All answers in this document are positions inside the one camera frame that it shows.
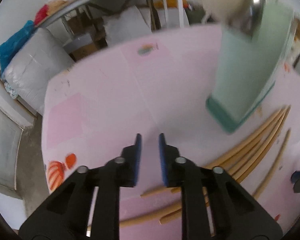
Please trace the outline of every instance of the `screw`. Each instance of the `screw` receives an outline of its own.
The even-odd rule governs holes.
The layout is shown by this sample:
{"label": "screw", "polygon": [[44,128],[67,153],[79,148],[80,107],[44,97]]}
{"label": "screw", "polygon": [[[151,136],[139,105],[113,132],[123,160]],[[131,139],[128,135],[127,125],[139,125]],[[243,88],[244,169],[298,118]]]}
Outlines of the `screw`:
{"label": "screw", "polygon": [[184,157],[178,157],[178,158],[175,159],[175,162],[180,163],[180,164],[186,163],[186,161],[187,160]]}
{"label": "screw", "polygon": [[77,168],[78,173],[86,173],[87,171],[88,171],[87,166],[80,166],[79,168]]}
{"label": "screw", "polygon": [[125,161],[126,161],[126,159],[123,158],[123,157],[117,157],[117,158],[114,160],[114,162],[115,162],[115,163],[118,163],[118,164],[124,163]]}
{"label": "screw", "polygon": [[216,173],[216,174],[222,174],[223,173],[223,168],[217,166],[217,167],[214,167],[213,169],[213,172]]}

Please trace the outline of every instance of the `light green container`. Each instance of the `light green container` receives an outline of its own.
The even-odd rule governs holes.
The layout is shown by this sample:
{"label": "light green container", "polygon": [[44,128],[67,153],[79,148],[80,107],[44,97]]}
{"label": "light green container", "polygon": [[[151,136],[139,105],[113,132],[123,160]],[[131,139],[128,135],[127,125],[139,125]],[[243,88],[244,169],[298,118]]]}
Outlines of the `light green container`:
{"label": "light green container", "polygon": [[206,107],[227,132],[240,127],[274,86],[294,38],[293,19],[292,9],[269,1],[252,39],[224,28],[216,85]]}

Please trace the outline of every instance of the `pink table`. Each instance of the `pink table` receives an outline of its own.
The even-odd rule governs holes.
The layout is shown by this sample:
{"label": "pink table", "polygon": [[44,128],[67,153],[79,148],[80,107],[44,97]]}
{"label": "pink table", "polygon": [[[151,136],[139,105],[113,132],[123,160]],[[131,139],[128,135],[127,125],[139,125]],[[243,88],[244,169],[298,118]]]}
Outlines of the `pink table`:
{"label": "pink table", "polygon": [[[134,217],[180,198],[170,193],[139,197],[162,184],[161,132],[183,156],[203,165],[243,140],[275,110],[291,104],[278,143],[242,182],[248,192],[256,189],[291,127],[282,167],[258,199],[273,217],[280,215],[283,231],[289,230],[300,215],[300,194],[293,193],[290,183],[291,174],[300,170],[300,77],[282,66],[261,111],[235,133],[226,134],[205,108],[214,86],[220,43],[219,25],[160,32],[93,54],[54,77],[46,93],[42,127],[43,161],[48,172],[51,161],[60,163],[55,167],[65,171],[61,182],[80,165],[103,166],[141,133],[138,185],[121,190],[120,218]],[[121,228],[120,236],[123,240],[180,239],[181,220],[166,225],[153,220]]]}

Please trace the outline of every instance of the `plastic wrapped mattress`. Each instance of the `plastic wrapped mattress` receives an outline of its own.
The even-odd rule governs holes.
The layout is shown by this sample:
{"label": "plastic wrapped mattress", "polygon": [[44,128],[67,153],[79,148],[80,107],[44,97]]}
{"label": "plastic wrapped mattress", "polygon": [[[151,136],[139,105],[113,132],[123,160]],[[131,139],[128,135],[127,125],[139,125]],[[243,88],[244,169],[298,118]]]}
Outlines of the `plastic wrapped mattress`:
{"label": "plastic wrapped mattress", "polygon": [[4,71],[9,85],[39,114],[49,80],[74,61],[49,30],[39,28]]}

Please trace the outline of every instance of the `concrete floor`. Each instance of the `concrete floor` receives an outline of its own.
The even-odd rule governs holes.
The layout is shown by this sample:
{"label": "concrete floor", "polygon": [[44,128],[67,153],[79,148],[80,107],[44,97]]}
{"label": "concrete floor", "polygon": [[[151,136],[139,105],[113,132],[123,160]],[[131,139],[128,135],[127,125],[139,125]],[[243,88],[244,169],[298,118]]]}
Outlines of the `concrete floor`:
{"label": "concrete floor", "polygon": [[23,131],[18,151],[17,190],[24,200],[27,216],[49,195],[41,152],[41,127],[39,115],[34,127]]}

